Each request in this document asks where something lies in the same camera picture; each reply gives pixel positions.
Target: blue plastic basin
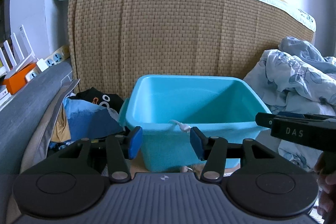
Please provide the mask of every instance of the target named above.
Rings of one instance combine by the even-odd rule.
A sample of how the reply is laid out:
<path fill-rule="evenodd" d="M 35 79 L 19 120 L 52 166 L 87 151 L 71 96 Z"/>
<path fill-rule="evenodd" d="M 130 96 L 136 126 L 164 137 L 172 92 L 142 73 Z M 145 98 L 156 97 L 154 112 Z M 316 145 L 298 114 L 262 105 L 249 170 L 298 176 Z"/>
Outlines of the blue plastic basin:
<path fill-rule="evenodd" d="M 145 166 L 152 172 L 164 172 L 200 163 L 189 134 L 170 120 L 196 126 L 208 137 L 242 143 L 264 130 L 254 121 L 258 112 L 270 113 L 256 93 L 236 78 L 146 75 L 138 79 L 125 101 L 120 122 L 131 130 L 142 127 Z M 238 159 L 228 159 L 226 168 L 238 163 Z"/>

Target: wicker headboard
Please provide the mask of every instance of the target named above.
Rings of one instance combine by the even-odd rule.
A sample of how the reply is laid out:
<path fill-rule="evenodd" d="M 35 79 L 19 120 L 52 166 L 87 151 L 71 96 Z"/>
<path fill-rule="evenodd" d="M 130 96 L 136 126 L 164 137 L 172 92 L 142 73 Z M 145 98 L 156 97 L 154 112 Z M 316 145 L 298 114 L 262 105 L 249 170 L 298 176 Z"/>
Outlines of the wicker headboard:
<path fill-rule="evenodd" d="M 283 37 L 313 31 L 258 0 L 69 0 L 79 90 L 130 96 L 147 74 L 243 78 Z"/>

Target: orange box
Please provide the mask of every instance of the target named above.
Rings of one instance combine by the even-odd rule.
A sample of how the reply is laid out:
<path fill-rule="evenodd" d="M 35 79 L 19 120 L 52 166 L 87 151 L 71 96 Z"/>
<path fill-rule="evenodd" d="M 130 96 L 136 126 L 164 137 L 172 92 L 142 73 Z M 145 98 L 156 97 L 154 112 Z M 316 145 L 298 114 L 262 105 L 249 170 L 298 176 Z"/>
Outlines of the orange box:
<path fill-rule="evenodd" d="M 11 95 L 17 93 L 20 89 L 22 89 L 26 84 L 26 75 L 30 72 L 33 68 L 36 67 L 36 63 L 32 63 L 24 67 L 22 70 L 14 74 L 12 77 L 8 79 L 4 79 L 2 85 L 5 85 L 8 92 Z"/>

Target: clothing pile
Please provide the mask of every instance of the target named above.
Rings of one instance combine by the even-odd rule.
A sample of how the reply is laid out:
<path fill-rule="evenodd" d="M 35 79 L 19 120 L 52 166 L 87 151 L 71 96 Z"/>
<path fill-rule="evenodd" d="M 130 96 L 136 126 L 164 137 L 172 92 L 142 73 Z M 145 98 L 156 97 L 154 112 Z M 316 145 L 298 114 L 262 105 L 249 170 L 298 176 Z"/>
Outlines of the clothing pile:
<path fill-rule="evenodd" d="M 123 103 L 117 94 L 103 94 L 95 88 L 65 98 L 47 156 L 82 138 L 99 139 L 123 132 L 118 124 Z"/>
<path fill-rule="evenodd" d="M 288 111 L 335 116 L 336 58 L 323 58 L 309 42 L 284 38 L 268 50 L 244 81 L 273 114 Z M 281 141 L 280 155 L 311 171 L 322 151 Z"/>

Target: crumpled bedding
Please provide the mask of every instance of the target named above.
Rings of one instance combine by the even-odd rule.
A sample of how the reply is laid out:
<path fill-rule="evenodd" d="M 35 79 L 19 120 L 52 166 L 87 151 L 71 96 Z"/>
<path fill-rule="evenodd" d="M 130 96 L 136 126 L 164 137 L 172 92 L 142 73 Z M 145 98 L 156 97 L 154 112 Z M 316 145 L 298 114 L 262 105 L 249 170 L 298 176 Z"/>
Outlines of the crumpled bedding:
<path fill-rule="evenodd" d="M 286 52 L 265 51 L 244 81 L 273 114 L 289 111 L 335 116 L 336 70 L 331 73 L 335 58 L 323 58 L 309 42 L 293 37 L 284 38 L 279 49 Z M 278 152 L 311 171 L 322 151 L 282 140 Z"/>

